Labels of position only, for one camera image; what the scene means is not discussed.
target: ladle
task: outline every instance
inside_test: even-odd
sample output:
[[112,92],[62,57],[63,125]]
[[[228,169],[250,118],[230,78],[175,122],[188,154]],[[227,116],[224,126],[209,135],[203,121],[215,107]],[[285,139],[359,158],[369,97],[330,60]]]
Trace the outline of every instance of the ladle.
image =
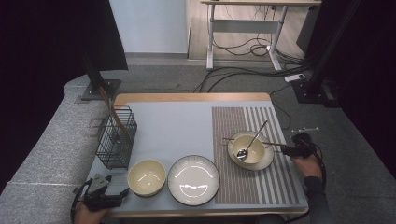
[[256,140],[256,138],[259,136],[260,132],[262,131],[262,129],[264,129],[265,124],[267,124],[266,120],[264,122],[264,124],[260,127],[259,131],[256,133],[256,135],[254,136],[253,140],[251,140],[251,142],[249,143],[249,145],[247,146],[247,148],[241,148],[238,150],[238,153],[236,154],[236,157],[241,160],[244,161],[247,157],[248,157],[248,149],[250,148],[251,144],[254,142],[254,140]]

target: white power strip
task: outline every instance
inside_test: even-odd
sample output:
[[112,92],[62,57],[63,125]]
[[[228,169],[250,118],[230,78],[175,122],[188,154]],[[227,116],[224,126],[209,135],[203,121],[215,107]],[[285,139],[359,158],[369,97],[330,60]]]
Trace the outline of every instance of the white power strip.
[[291,81],[294,81],[294,80],[299,80],[299,79],[304,79],[304,78],[305,78],[305,76],[303,74],[297,74],[297,75],[292,75],[292,76],[285,77],[285,81],[286,82],[291,82]]

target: hand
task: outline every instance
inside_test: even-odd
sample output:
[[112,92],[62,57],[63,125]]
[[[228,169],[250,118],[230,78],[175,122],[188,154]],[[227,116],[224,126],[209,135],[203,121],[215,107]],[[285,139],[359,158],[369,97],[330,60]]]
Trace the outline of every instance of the hand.
[[76,204],[75,224],[99,224],[108,209],[91,212],[83,202]]
[[[321,157],[320,150],[317,150],[318,155]],[[320,169],[317,158],[312,154],[307,158],[296,158],[291,157],[291,160],[297,166],[297,168],[303,173],[304,177],[316,176],[322,179],[322,172]]]

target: gray fabric surface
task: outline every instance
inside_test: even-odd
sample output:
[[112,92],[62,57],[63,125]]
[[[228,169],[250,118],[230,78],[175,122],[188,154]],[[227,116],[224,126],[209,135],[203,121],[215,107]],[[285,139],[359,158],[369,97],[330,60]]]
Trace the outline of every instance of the gray fabric surface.
[[[141,65],[130,66],[129,72],[104,72],[103,77],[121,79],[119,92],[192,92],[206,73],[203,66]],[[88,83],[83,76],[65,86],[47,130],[0,196],[0,223],[70,223],[71,190],[87,177],[98,144],[92,123],[106,116],[103,102],[77,101]],[[272,92],[285,85],[283,77],[236,76],[213,91]],[[342,109],[299,104],[292,87],[276,92],[272,100],[291,117],[284,130],[289,143],[293,129],[320,128],[311,136],[323,150],[326,193],[338,223],[395,223],[396,181]],[[289,126],[277,107],[276,114],[281,127]],[[309,217],[296,223],[308,222]]]

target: metal basket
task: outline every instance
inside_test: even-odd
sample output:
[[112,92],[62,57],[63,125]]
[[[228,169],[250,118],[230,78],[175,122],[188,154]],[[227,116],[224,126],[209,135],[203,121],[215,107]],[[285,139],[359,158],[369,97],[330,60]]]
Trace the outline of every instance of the metal basket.
[[137,124],[129,106],[115,108],[115,111],[127,133],[123,132],[116,120],[109,115],[98,137],[99,147],[96,156],[109,170],[114,168],[128,170]]

